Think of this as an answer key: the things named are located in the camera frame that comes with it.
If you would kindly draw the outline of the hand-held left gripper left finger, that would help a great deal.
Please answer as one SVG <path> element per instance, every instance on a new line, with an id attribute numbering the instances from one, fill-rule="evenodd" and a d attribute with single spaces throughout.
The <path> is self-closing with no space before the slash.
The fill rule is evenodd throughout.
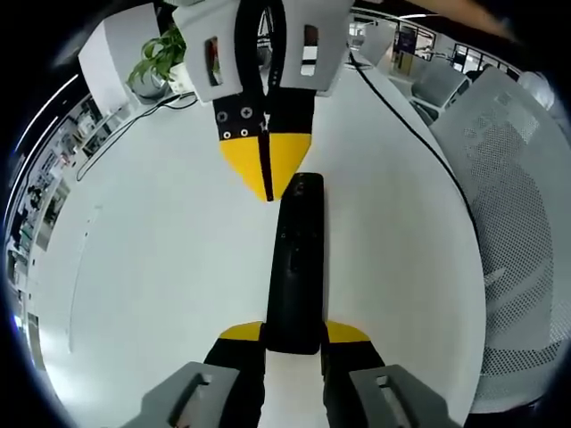
<path id="1" fill-rule="evenodd" d="M 149 390 L 126 427 L 256 427 L 265 399 L 261 321 L 234 325 L 202 362 L 189 362 Z"/>

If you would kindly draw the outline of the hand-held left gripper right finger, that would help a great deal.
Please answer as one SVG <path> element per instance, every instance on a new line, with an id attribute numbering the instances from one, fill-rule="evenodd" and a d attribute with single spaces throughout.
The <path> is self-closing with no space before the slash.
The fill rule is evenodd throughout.
<path id="1" fill-rule="evenodd" d="M 327 321 L 323 403 L 331 427 L 457 427 L 446 400 L 400 365 L 386 365 L 356 327 Z"/>

